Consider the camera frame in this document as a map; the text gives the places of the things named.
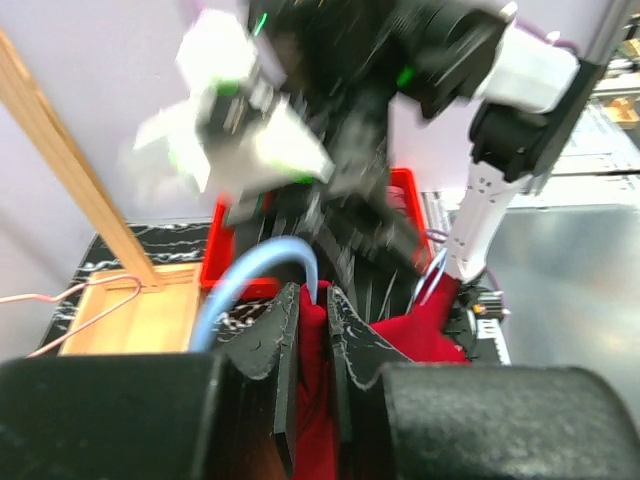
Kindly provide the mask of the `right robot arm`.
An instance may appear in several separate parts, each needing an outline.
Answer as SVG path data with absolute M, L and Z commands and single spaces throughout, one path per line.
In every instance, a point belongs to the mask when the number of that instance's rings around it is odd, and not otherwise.
M 418 237 L 384 199 L 390 102 L 404 95 L 431 120 L 456 100 L 481 100 L 445 243 L 446 272 L 464 284 L 483 272 L 513 197 L 553 168 L 604 71 L 465 1 L 252 1 L 248 13 L 336 166 L 329 183 L 301 189 L 305 207 L 414 271 L 425 267 Z

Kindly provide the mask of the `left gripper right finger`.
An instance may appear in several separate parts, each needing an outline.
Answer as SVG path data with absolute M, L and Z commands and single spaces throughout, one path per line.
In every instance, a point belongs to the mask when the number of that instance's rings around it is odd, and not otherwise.
M 340 479 L 635 479 L 620 397 L 579 368 L 415 363 L 327 292 Z

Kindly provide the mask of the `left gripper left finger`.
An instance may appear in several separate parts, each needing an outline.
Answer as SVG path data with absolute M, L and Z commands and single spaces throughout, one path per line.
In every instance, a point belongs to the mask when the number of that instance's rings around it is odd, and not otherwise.
M 296 452 L 300 289 L 206 353 L 1 367 L 5 479 L 284 479 Z

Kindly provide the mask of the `red dress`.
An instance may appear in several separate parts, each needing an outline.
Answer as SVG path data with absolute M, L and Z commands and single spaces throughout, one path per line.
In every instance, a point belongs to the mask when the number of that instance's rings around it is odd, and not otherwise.
M 295 479 L 336 477 L 327 352 L 329 286 L 324 280 L 319 283 L 318 304 L 306 286 L 300 289 Z M 458 287 L 457 280 L 444 275 L 430 296 L 419 295 L 408 314 L 376 322 L 373 330 L 415 362 L 466 364 L 462 348 L 443 333 Z

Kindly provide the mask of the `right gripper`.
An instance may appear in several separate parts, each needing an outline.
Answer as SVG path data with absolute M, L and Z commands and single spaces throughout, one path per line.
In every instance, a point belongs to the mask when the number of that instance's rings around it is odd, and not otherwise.
M 387 197 L 388 111 L 365 92 L 313 120 L 325 128 L 324 150 L 334 163 L 328 183 L 296 177 L 269 192 L 251 193 L 234 205 L 225 224 L 235 245 L 295 235 L 319 252 L 322 266 L 350 270 L 356 260 L 380 269 L 422 270 L 425 242 L 418 228 Z

